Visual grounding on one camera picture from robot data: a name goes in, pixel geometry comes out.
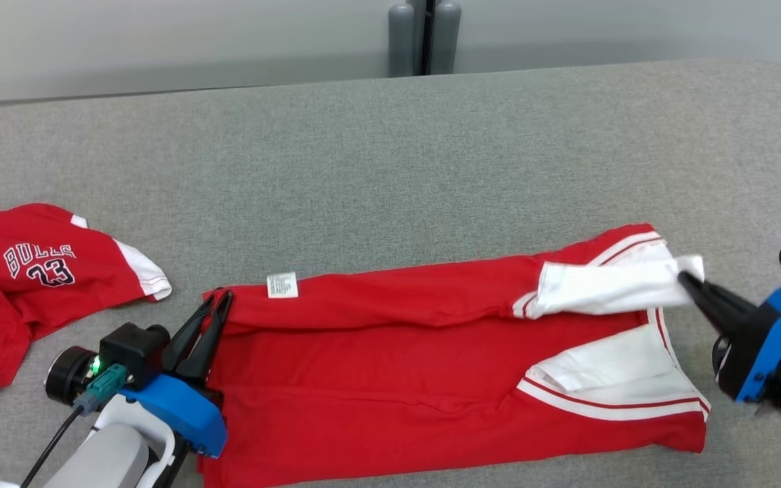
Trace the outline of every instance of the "green led light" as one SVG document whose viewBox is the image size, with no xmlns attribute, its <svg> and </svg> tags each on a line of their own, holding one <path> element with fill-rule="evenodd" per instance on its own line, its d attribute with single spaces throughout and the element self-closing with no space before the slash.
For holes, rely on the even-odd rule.
<svg viewBox="0 0 781 488">
<path fill-rule="evenodd" d="M 92 371 L 93 376 L 97 376 L 101 368 L 102 358 L 100 358 L 100 356 L 96 356 L 95 361 L 92 361 L 92 365 L 90 365 L 89 370 Z"/>
</svg>

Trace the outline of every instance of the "connector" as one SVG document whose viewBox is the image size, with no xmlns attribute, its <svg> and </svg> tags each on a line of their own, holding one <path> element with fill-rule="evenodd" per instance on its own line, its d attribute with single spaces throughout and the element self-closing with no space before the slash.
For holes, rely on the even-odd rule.
<svg viewBox="0 0 781 488">
<path fill-rule="evenodd" d="M 86 417 L 97 410 L 102 403 L 116 395 L 122 386 L 126 385 L 127 378 L 128 372 L 123 365 L 111 365 L 98 378 L 89 383 L 86 391 L 75 399 L 72 407 L 75 410 L 78 407 L 83 407 L 81 416 Z"/>
</svg>

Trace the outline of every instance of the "cable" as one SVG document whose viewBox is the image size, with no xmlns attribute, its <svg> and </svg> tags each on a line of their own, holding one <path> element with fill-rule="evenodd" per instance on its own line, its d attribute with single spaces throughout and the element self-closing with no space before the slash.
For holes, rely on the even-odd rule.
<svg viewBox="0 0 781 488">
<path fill-rule="evenodd" d="M 68 430 L 68 427 L 71 427 L 71 424 L 74 423 L 75 419 L 77 419 L 78 416 L 80 416 L 81 412 L 83 411 L 83 406 L 78 405 L 74 408 L 73 411 L 71 411 L 71 414 L 68 415 L 68 419 L 65 419 L 65 422 L 62 423 L 62 426 L 59 427 L 59 430 L 56 431 L 56 435 L 53 436 L 52 439 L 50 439 L 50 443 L 47 444 L 47 447 L 44 448 L 44 452 L 41 452 L 41 457 L 38 457 L 38 460 L 35 461 L 35 465 L 32 466 L 32 469 L 30 472 L 28 472 L 28 475 L 26 475 L 26 479 L 22 480 L 22 483 L 20 484 L 20 488 L 28 488 L 28 484 L 32 482 L 32 479 L 35 477 L 35 475 L 38 474 L 38 470 L 41 469 L 41 464 L 44 464 L 44 461 L 47 460 L 47 456 L 50 455 L 50 452 L 53 451 L 53 448 L 56 447 L 56 443 L 59 442 L 59 439 L 62 438 L 62 435 L 65 433 L 65 430 Z"/>
</svg>

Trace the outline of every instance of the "white fabric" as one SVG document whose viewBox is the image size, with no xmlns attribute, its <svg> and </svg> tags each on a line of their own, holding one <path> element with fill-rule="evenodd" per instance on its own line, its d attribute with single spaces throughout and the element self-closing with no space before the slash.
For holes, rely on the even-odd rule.
<svg viewBox="0 0 781 488">
<path fill-rule="evenodd" d="M 675 370 L 654 324 L 572 347 L 529 369 L 565 392 L 621 385 Z"/>
<path fill-rule="evenodd" d="M 659 247 L 649 247 L 660 253 Z M 647 310 L 691 303 L 677 281 L 681 271 L 704 280 L 700 256 L 621 262 L 609 266 L 544 263 L 536 297 L 525 306 L 527 319 L 558 312 L 608 313 Z"/>
<path fill-rule="evenodd" d="M 648 324 L 573 347 L 529 368 L 517 389 L 539 401 L 601 420 L 654 419 L 710 403 L 670 353 L 656 310 Z"/>
<path fill-rule="evenodd" d="M 117 242 L 117 246 L 119 246 L 120 252 L 125 257 L 128 266 L 131 266 L 134 274 L 137 275 L 137 280 L 140 282 L 140 288 L 142 288 L 144 296 L 151 296 L 156 300 L 161 300 L 171 294 L 170 281 L 167 280 L 167 276 L 161 271 L 161 268 L 136 248 L 117 240 L 114 241 Z"/>
<path fill-rule="evenodd" d="M 647 324 L 545 359 L 517 389 L 592 419 L 701 413 L 706 421 L 710 404 L 679 366 L 661 312 L 661 306 L 691 303 L 677 282 L 681 271 L 704 280 L 701 257 L 673 259 L 656 232 L 629 236 L 586 266 L 545 263 L 538 289 L 514 303 L 515 317 L 645 310 Z"/>
<path fill-rule="evenodd" d="M 71 214 L 71 224 L 80 226 L 81 228 L 89 228 L 89 222 L 86 222 L 86 219 L 81 216 L 76 216 L 73 213 Z"/>
</svg>

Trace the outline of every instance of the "camera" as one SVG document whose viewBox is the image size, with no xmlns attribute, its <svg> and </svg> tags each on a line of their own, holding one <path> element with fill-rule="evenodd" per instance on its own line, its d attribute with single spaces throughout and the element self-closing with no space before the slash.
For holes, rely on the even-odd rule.
<svg viewBox="0 0 781 488">
<path fill-rule="evenodd" d="M 128 373 L 126 387 L 140 391 L 161 374 L 162 351 L 170 339 L 170 333 L 161 325 L 142 329 L 126 322 L 100 340 L 98 352 L 68 347 L 47 370 L 47 397 L 72 405 L 87 385 L 112 364 L 123 365 Z"/>
</svg>

